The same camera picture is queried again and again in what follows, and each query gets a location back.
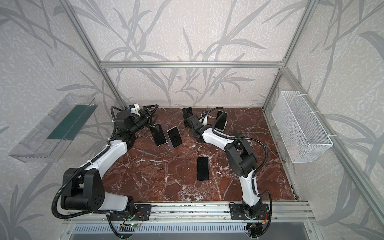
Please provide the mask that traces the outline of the green-edged phone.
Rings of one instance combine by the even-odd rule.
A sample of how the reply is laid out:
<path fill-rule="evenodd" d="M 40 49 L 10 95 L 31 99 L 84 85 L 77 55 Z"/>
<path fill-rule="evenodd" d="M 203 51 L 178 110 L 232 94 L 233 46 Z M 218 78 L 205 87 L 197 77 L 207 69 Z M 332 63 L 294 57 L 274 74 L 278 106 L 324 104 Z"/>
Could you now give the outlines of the green-edged phone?
<path fill-rule="evenodd" d="M 226 128 L 226 125 L 227 125 L 227 117 L 228 117 L 228 113 L 227 112 L 222 112 L 222 111 L 218 111 L 217 113 L 217 123 L 215 124 L 215 130 L 217 131 L 220 131 L 220 132 L 223 132 Z"/>

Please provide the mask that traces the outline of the black phone front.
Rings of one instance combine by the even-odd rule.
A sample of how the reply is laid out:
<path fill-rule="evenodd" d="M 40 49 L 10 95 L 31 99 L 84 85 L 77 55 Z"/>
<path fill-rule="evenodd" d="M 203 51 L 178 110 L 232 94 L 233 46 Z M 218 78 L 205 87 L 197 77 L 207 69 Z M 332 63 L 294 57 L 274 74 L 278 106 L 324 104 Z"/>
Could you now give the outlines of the black phone front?
<path fill-rule="evenodd" d="M 207 157 L 199 157 L 197 161 L 197 180 L 209 180 L 209 159 Z"/>

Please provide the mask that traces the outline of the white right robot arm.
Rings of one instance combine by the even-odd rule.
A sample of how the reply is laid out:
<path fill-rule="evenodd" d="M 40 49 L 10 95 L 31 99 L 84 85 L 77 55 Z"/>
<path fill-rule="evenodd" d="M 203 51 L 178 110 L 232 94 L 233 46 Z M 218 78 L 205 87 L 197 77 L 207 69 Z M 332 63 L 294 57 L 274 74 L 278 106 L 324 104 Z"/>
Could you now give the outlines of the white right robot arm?
<path fill-rule="evenodd" d="M 248 219 L 253 220 L 261 211 L 263 204 L 262 195 L 257 188 L 256 174 L 267 163 L 269 152 L 266 146 L 257 139 L 246 138 L 242 135 L 228 136 L 218 132 L 216 124 L 224 115 L 225 112 L 222 112 L 213 125 L 204 125 L 205 116 L 198 118 L 196 115 L 186 118 L 185 124 L 193 130 L 193 136 L 198 142 L 212 144 L 226 153 L 233 173 L 240 179 L 245 215 Z M 257 157 L 249 141 L 259 143 L 265 150 L 265 160 L 259 167 L 256 166 Z"/>

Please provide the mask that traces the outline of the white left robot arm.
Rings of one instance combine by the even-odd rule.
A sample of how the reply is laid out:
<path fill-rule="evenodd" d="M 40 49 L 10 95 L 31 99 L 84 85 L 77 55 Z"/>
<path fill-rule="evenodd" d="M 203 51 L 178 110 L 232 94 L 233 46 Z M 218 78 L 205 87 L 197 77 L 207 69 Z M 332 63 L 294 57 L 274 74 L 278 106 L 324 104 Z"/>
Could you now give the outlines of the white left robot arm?
<path fill-rule="evenodd" d="M 111 107 L 114 129 L 106 147 L 79 168 L 70 168 L 64 173 L 63 184 L 52 203 L 55 217 L 69 219 L 106 211 L 136 212 L 133 197 L 107 193 L 102 178 L 132 148 L 136 133 L 154 125 L 158 107 L 137 104 L 126 110 Z"/>

